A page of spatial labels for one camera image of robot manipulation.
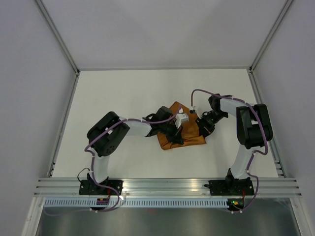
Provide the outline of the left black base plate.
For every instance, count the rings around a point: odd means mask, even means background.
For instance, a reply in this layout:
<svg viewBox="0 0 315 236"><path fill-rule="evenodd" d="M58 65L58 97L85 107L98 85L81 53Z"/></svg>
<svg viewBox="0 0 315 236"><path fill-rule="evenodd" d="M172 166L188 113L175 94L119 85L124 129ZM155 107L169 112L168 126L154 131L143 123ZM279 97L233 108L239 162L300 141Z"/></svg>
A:
<svg viewBox="0 0 315 236"><path fill-rule="evenodd" d="M108 181L102 182L101 185L106 185L115 189L119 195L122 193L123 189L123 181L122 180L114 180L110 179ZM96 185L91 179L82 180L79 188L79 195L82 196L117 196L117 193L109 188L100 187Z"/></svg>

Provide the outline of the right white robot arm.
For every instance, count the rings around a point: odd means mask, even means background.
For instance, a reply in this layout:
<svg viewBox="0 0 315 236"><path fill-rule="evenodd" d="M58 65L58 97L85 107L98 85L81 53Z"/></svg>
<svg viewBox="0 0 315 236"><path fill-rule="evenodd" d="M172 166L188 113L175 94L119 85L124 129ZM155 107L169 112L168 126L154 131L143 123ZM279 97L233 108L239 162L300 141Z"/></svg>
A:
<svg viewBox="0 0 315 236"><path fill-rule="evenodd" d="M207 137L223 118L236 118L236 134L240 144L236 159L224 180L211 180L206 187L212 196L254 195L249 169L254 155L268 153L267 143L273 138L272 125L265 104L250 105L232 95L211 94L208 99L211 111L196 119L199 134Z"/></svg>

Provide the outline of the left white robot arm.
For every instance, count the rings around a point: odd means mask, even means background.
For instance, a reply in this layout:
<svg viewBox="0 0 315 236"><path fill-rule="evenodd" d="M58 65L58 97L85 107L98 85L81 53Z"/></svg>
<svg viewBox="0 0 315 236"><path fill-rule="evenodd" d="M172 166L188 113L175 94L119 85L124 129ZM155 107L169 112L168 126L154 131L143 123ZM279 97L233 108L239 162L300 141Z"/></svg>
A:
<svg viewBox="0 0 315 236"><path fill-rule="evenodd" d="M80 189L89 194L101 195L108 193L108 165L110 155L118 148L125 136L151 137L164 134L171 144L184 143L181 136L183 123L189 121L189 116L179 108L174 114L162 106L156 113L151 113L141 119L123 118L115 112L108 112L88 132L88 145L84 152L92 155L92 163L87 175L87 181L81 183Z"/></svg>

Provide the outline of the left aluminium frame post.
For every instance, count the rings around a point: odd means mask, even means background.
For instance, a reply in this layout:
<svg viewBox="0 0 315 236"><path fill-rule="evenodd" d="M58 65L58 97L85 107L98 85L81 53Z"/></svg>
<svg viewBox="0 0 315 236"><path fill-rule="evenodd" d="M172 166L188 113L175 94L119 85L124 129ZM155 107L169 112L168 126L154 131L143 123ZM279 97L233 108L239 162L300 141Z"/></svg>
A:
<svg viewBox="0 0 315 236"><path fill-rule="evenodd" d="M75 75L78 75L80 70L77 67L69 49L67 48L60 32L58 31L50 13L48 12L48 9L46 8L44 2L42 0L34 0L34 4L36 5L37 9L39 10L40 14L42 15L46 25L48 26L49 30L51 31L54 39L56 40L58 46L60 47L63 55L65 56L68 64L74 71Z"/></svg>

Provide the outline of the aluminium mounting rail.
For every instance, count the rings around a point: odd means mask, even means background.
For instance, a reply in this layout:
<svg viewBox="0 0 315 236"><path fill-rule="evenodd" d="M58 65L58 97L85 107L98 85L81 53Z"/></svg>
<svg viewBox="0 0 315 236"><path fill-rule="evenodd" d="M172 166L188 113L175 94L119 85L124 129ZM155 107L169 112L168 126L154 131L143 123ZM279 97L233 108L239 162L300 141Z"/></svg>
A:
<svg viewBox="0 0 315 236"><path fill-rule="evenodd" d="M208 198L206 178L124 178L122 195L134 198ZM35 197L78 197L80 183L75 178L40 178ZM294 178L260 178L259 198L300 198L301 190Z"/></svg>

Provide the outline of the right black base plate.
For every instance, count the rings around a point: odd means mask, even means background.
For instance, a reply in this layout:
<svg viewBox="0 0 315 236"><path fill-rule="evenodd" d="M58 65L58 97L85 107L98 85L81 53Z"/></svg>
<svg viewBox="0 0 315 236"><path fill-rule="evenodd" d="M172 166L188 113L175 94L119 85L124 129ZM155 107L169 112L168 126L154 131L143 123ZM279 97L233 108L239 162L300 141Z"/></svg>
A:
<svg viewBox="0 0 315 236"><path fill-rule="evenodd" d="M253 196L254 188L250 179L236 180L228 183L226 180L210 180L203 185L210 190L211 196Z"/></svg>

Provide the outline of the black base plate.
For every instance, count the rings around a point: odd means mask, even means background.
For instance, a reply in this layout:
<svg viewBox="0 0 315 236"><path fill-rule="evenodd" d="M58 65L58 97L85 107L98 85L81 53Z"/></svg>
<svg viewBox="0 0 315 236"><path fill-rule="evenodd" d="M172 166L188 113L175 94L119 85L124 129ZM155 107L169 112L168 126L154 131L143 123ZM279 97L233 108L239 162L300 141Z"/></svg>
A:
<svg viewBox="0 0 315 236"><path fill-rule="evenodd" d="M102 182L101 185L106 185L115 189L119 195L122 193L123 189L123 181L122 180L114 180L110 179L108 181ZM82 196L117 196L117 193L109 188L100 187L96 185L91 179L82 180L79 188L79 195Z"/></svg>
<svg viewBox="0 0 315 236"><path fill-rule="evenodd" d="M226 180L210 180L203 185L210 190L211 196L253 196L254 188L250 179L236 180L228 183Z"/></svg>

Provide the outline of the aluminium frame post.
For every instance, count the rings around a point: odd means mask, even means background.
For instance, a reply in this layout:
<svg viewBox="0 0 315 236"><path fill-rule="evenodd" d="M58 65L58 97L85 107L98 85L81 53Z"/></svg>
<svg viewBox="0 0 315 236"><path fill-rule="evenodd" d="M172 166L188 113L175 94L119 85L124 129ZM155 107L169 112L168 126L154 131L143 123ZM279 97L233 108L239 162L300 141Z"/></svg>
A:
<svg viewBox="0 0 315 236"><path fill-rule="evenodd" d="M42 0L34 0L34 4L36 5L37 9L39 10L40 14L42 15L46 25L48 26L49 30L51 31L54 39L56 40L58 46L60 47L63 55L65 56L68 64L74 71L75 75L78 75L80 70L77 67L69 49L67 48L60 32L58 31L50 13L48 12L48 9L46 8L44 2Z"/></svg>
<svg viewBox="0 0 315 236"><path fill-rule="evenodd" d="M258 53L256 54L253 62L249 66L250 72L254 71L257 67L258 63L260 62L261 58L263 57L265 51L267 50L268 46L270 45L273 37L275 36L277 30L281 26L281 23L285 19L288 11L290 10L291 6L294 4L294 0L286 0L284 5L282 6L278 16L276 17L272 27L270 28L266 38L264 39L260 49L258 50Z"/></svg>

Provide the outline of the orange cloth napkin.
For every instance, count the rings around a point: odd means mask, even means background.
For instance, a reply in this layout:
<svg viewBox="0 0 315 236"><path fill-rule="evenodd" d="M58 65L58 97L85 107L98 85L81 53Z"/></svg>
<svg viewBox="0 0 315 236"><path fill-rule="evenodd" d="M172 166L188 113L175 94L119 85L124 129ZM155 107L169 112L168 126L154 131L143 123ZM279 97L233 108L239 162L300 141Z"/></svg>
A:
<svg viewBox="0 0 315 236"><path fill-rule="evenodd" d="M189 108L182 105L178 101L175 101L169 108L172 111L172 114L175 114L175 112L178 110L179 106L183 109L183 112L188 114L189 116L189 121L184 122L182 124L182 132L181 136L183 139L183 144L176 144L176 143L171 143L170 141L167 140L167 137L165 134L158 133L157 134L157 139L159 142L160 147L163 150L169 150L173 148L180 148L180 147L187 147L187 146L192 146L192 145L203 145L206 144L205 138L199 134L199 127L197 123L195 122L196 119L198 118L197 114L191 114L189 112Z"/></svg>

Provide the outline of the right aluminium frame post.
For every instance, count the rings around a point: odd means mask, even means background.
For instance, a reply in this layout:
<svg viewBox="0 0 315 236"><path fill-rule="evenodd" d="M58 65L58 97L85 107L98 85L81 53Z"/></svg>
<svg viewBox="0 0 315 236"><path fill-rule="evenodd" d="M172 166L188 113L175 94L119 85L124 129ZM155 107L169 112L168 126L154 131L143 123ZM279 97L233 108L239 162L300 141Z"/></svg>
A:
<svg viewBox="0 0 315 236"><path fill-rule="evenodd" d="M275 36L277 30L281 26L281 23L285 19L288 11L290 10L291 6L294 4L294 0L286 0L284 5L282 6L278 16L276 17L272 27L270 28L266 38L264 39L260 49L258 50L258 53L256 54L253 62L249 66L250 72L254 71L257 67L258 63L260 62L261 58L263 57L265 51L267 50L268 46L270 45L273 37Z"/></svg>

